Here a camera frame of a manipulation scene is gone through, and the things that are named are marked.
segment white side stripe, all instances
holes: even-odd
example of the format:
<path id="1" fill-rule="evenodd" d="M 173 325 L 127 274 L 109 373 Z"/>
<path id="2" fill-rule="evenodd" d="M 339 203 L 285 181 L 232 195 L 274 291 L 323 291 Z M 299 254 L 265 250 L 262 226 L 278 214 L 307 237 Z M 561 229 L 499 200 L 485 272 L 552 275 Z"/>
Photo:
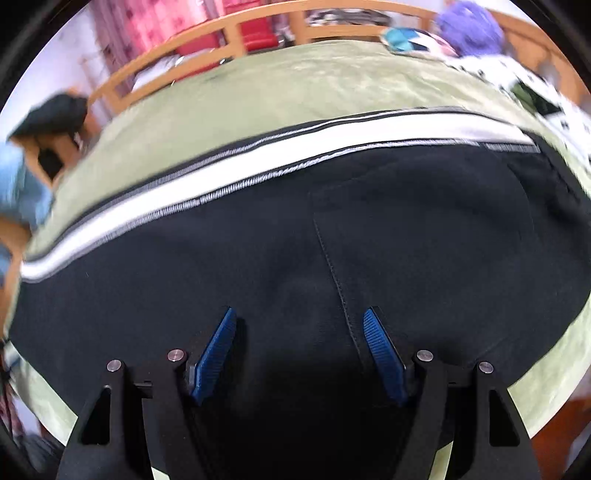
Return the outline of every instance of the white side stripe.
<path id="1" fill-rule="evenodd" d="M 161 217 L 158 212 L 163 209 L 172 213 L 169 208 L 183 202 L 198 205 L 189 200 L 262 173 L 356 145 L 415 139 L 534 145 L 517 127 L 469 113 L 414 114 L 335 125 L 262 145 L 129 197 L 69 232 L 45 257 L 23 262 L 22 279 L 40 281 L 105 241 Z"/>

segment mattress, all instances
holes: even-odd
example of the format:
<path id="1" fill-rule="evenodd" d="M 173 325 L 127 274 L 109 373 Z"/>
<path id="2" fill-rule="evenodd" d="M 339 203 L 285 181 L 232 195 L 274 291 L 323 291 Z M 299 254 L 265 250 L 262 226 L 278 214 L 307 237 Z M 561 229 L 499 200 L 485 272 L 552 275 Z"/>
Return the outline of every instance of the mattress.
<path id="1" fill-rule="evenodd" d="M 310 121 L 425 106 L 461 106 L 540 134 L 591 192 L 587 173 L 558 138 L 491 87 L 438 62 L 392 56 L 380 44 L 330 41 L 238 59 L 175 83 L 120 114 L 60 183 L 50 218 L 27 255 L 45 251 L 84 211 L 113 194 L 241 138 Z M 591 363 L 590 305 L 509 390 L 532 436 L 560 409 Z M 15 372 L 15 387 L 65 443 L 76 417 L 26 359 Z M 444 477 L 448 458 L 449 448 L 438 454 L 433 479 Z"/>

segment purple pillow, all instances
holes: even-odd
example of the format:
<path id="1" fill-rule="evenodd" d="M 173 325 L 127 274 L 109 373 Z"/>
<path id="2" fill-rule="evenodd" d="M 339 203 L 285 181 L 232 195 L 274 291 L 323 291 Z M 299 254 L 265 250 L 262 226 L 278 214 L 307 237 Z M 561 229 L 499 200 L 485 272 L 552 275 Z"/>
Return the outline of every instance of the purple pillow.
<path id="1" fill-rule="evenodd" d="M 491 13 L 474 2 L 452 4 L 436 19 L 440 36 L 462 57 L 494 55 L 503 50 L 505 36 Z"/>

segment ridged blue pad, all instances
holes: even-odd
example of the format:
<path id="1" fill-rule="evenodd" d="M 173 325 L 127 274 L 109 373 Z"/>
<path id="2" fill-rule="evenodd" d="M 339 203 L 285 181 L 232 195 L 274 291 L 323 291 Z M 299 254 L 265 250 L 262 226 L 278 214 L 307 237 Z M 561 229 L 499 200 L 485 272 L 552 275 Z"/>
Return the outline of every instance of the ridged blue pad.
<path id="1" fill-rule="evenodd" d="M 363 333 L 382 378 L 386 395 L 398 405 L 405 404 L 408 393 L 404 384 L 404 365 L 372 309 L 363 315 Z"/>
<path id="2" fill-rule="evenodd" d="M 236 313 L 228 309 L 195 369 L 195 388 L 191 396 L 198 405 L 213 394 L 235 335 Z"/>

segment curtain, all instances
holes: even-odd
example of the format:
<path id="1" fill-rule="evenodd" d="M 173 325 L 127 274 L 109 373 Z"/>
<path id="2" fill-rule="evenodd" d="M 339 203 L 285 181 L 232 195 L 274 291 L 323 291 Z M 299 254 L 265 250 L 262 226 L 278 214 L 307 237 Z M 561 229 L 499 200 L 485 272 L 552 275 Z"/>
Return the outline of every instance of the curtain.
<path id="1" fill-rule="evenodd" d="M 112 72 L 210 17 L 201 0 L 92 0 L 90 8 Z"/>

